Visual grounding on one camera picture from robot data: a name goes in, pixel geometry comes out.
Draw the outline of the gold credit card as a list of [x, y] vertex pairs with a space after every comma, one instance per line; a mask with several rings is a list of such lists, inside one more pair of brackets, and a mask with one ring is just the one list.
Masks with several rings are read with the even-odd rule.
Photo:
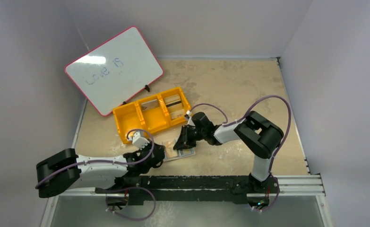
[[173, 145], [165, 146], [165, 157], [167, 159], [177, 158], [178, 156], [178, 151], [173, 148]]

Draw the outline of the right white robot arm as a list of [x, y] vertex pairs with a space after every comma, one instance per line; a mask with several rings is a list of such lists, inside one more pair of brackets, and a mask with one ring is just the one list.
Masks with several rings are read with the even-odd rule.
[[229, 141], [241, 140], [255, 155], [251, 177], [264, 182], [270, 176], [273, 153], [279, 148], [283, 131], [256, 111], [251, 111], [243, 120], [231, 126], [213, 124], [203, 112], [190, 117], [182, 126], [174, 150], [194, 148], [197, 141], [220, 146]]

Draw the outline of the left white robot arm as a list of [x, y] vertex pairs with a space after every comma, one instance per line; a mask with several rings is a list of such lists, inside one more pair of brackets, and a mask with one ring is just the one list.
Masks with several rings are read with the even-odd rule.
[[144, 149], [115, 157], [87, 157], [67, 148], [36, 165], [39, 197], [57, 196], [66, 190], [94, 187], [110, 189], [122, 177], [137, 177], [158, 168], [165, 146], [149, 144]]

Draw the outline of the cards in right compartment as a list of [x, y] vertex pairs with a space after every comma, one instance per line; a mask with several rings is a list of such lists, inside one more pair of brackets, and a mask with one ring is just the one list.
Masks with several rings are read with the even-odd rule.
[[183, 117], [185, 115], [185, 110], [180, 95], [175, 94], [165, 97], [163, 98], [163, 101], [172, 120]]

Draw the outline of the card in middle compartment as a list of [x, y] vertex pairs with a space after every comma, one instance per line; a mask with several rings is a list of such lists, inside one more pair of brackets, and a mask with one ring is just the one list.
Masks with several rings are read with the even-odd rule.
[[142, 111], [148, 111], [160, 106], [158, 99], [149, 100], [141, 103], [140, 107]]

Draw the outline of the yellow plastic compartment tray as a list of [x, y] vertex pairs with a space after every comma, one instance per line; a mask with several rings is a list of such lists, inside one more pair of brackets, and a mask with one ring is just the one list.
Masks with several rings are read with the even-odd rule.
[[[163, 101], [163, 98], [175, 94], [181, 96], [182, 104], [186, 114], [187, 111], [191, 110], [191, 105], [181, 87], [175, 87], [173, 89], [159, 92], [155, 95], [151, 95], [114, 108], [112, 113], [117, 126], [118, 135], [122, 143], [130, 143], [130, 141], [127, 139], [127, 135], [131, 133], [130, 130], [132, 129], [144, 129], [152, 135], [155, 135], [169, 128], [185, 123], [187, 120], [184, 116], [172, 120]], [[148, 111], [142, 111], [140, 107], [141, 103], [153, 99], [158, 99], [160, 106]]]

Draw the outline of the black whiteboard stand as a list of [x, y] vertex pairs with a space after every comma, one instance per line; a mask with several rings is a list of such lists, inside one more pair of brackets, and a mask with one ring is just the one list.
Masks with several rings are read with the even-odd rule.
[[[150, 92], [151, 91], [151, 89], [150, 89], [150, 87], [148, 85], [145, 85], [144, 86], [144, 90], [146, 90], [147, 92]], [[122, 102], [122, 105], [125, 105], [125, 104], [127, 104], [127, 102], [126, 101], [123, 101]]]

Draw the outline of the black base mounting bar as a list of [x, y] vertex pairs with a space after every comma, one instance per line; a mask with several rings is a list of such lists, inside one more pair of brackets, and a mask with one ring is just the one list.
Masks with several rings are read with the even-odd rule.
[[110, 189], [95, 188], [96, 193], [129, 193], [130, 205], [142, 205], [153, 198], [156, 201], [231, 202], [266, 207], [270, 196], [279, 192], [277, 178], [272, 175], [259, 182], [251, 175], [213, 176], [147, 176], [122, 177]]

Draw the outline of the white board with pink frame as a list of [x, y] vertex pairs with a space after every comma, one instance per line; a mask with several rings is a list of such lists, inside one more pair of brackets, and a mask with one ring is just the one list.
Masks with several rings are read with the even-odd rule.
[[64, 71], [102, 116], [163, 75], [161, 64], [135, 26], [68, 64]]

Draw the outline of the aluminium rail frame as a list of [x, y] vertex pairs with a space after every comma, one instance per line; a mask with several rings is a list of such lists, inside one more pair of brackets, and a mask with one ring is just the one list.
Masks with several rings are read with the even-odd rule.
[[87, 104], [54, 227], [328, 227], [278, 60], [160, 60], [150, 92]]

